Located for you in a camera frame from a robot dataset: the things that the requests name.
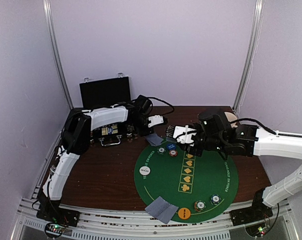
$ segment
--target white wall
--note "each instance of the white wall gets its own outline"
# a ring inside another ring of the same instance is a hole
[[[266,1],[262,31],[241,117],[272,129],[302,133],[302,0]],[[262,157],[272,183],[301,161]],[[302,233],[302,192],[289,198]]]
[[[0,240],[68,113],[42,0],[0,0]]]
[[[174,105],[232,105],[254,0],[59,0],[52,12],[75,106],[85,77],[131,77],[131,92]]]

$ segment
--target wooden table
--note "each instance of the wooden table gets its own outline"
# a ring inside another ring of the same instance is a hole
[[[168,115],[170,125],[198,122],[197,115],[208,107],[176,107]],[[223,107],[231,112],[230,107]],[[152,114],[167,112],[168,107],[154,107]],[[163,136],[166,126],[156,127]],[[90,147],[76,162],[64,187],[62,204],[123,211],[141,211],[146,207],[134,184],[134,166],[141,151],[148,145],[143,138],[124,141],[118,146]],[[257,157],[232,157],[239,175],[239,188],[234,202],[253,199],[254,193],[270,185],[269,179]]]

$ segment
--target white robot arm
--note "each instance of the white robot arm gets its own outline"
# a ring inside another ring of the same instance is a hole
[[[202,155],[203,150],[218,152],[224,159],[228,155],[238,156],[281,156],[302,160],[302,134],[273,131],[259,121],[261,127],[239,125],[232,127],[224,112],[211,108],[198,116],[200,124],[191,126],[169,126],[167,137],[175,139],[181,148],[193,155]],[[271,207],[302,190],[302,165],[280,182],[261,189],[255,194],[252,207],[234,212],[233,224],[245,224],[245,217],[250,220],[262,220],[264,213],[272,214]]]
[[[285,135],[302,136],[302,134],[278,131],[276,135],[273,135],[262,128],[257,129],[256,137],[258,141],[254,145],[253,154],[255,156],[272,155],[302,160],[302,137],[289,137]],[[280,182],[267,187],[262,196],[263,204],[271,208],[301,190],[302,165]]]
[[[49,177],[38,194],[40,208],[37,217],[49,221],[56,219],[56,222],[68,219],[69,226],[76,226],[79,213],[59,208],[59,204],[73,166],[90,146],[92,131],[127,121],[134,126],[138,135],[147,136],[154,132],[154,126],[167,124],[167,119],[163,116],[148,116],[151,108],[149,98],[140,95],[132,103],[94,110],[71,110],[62,130],[57,164],[51,167]]]

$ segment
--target green poker mat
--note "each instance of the green poker mat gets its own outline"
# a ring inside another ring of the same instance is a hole
[[[231,157],[223,160],[217,152],[204,151],[201,157],[188,155],[176,146],[177,156],[170,156],[163,142],[161,146],[146,147],[135,165],[134,181],[142,201],[149,205],[159,196],[180,208],[188,208],[191,216],[181,219],[178,212],[172,218],[181,223],[199,223],[223,213],[234,201],[238,189],[238,174]],[[163,155],[157,153],[163,147]],[[148,166],[148,175],[141,175],[140,168]],[[218,205],[211,203],[212,195],[219,195]],[[196,201],[204,201],[205,209],[197,212]]]

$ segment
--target chip stack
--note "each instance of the chip stack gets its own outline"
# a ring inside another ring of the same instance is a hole
[[[163,154],[165,153],[165,148],[159,147],[159,148],[157,149],[157,153],[160,154],[160,155],[163,155]]]
[[[175,156],[177,156],[177,150],[171,150],[171,151],[169,151],[169,154],[171,157],[175,157]]]
[[[205,202],[203,201],[196,201],[194,203],[194,210],[201,212],[205,209]]]
[[[211,197],[211,203],[213,205],[218,205],[220,202],[221,202],[221,198],[220,198],[219,195],[216,195],[216,194],[212,195],[212,197]]]

